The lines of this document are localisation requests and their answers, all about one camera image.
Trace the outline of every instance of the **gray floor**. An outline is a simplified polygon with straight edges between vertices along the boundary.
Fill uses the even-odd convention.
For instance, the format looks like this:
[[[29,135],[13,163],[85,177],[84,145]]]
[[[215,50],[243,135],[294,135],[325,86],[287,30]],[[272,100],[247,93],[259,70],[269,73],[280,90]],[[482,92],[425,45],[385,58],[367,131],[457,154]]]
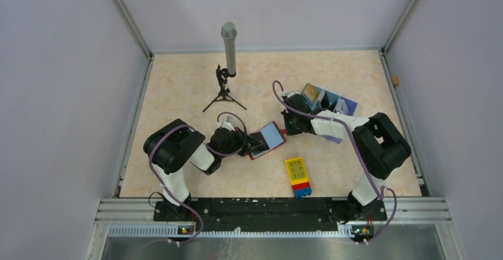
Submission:
[[[201,238],[176,248],[158,242],[138,248],[152,238],[110,237],[103,260],[297,260],[297,259],[445,259],[435,226],[391,226],[369,246],[348,239],[212,239]]]

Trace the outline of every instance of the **wooden block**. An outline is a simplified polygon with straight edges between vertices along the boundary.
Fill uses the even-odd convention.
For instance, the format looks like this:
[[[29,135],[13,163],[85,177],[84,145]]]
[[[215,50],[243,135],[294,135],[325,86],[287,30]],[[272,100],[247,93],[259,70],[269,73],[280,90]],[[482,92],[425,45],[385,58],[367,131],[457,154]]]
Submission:
[[[391,84],[396,87],[398,86],[398,76],[397,75],[391,75]]]

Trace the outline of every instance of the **white wall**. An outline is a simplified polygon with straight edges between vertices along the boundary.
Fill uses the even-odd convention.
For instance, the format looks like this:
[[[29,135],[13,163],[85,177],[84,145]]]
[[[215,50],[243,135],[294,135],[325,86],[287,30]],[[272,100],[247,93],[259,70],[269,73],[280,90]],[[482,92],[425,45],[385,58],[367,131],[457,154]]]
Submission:
[[[421,0],[390,53],[469,259],[502,259],[503,0]]]
[[[124,0],[153,52],[382,47],[409,0]]]
[[[0,258],[83,259],[145,63],[112,0],[0,0]]]

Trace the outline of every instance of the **yellow box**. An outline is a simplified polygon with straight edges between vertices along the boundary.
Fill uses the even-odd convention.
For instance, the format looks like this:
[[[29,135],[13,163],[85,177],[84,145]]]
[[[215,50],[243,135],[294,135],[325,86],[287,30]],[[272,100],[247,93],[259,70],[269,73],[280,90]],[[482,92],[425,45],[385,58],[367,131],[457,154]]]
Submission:
[[[302,157],[286,159],[285,167],[292,186],[309,182],[309,177],[307,176],[307,171]]]

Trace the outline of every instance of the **beige table surface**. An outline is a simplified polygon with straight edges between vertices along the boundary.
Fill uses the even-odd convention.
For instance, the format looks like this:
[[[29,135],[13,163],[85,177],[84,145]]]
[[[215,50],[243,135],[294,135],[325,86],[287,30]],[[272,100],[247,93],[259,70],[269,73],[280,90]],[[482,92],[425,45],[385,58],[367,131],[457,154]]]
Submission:
[[[219,102],[202,113],[218,93],[215,68],[225,66],[225,54],[155,56],[120,196],[161,191],[142,147],[152,133],[176,118],[203,133],[206,141],[216,128],[217,114],[223,111],[239,115],[250,132],[271,121],[283,128],[283,107],[272,93],[273,80],[279,80],[286,91],[301,91],[311,82],[356,101],[355,116],[383,112],[400,125],[376,50],[246,52],[237,53],[236,60],[237,76],[229,78],[228,86],[232,97],[248,110]],[[292,190],[284,161],[299,156],[308,171],[312,196],[347,196],[362,173],[349,141],[337,145],[311,134],[287,137],[285,144],[254,161],[227,157],[211,176],[190,163],[183,171],[192,196],[288,197]],[[399,196],[421,195],[410,158],[389,177],[387,185]]]

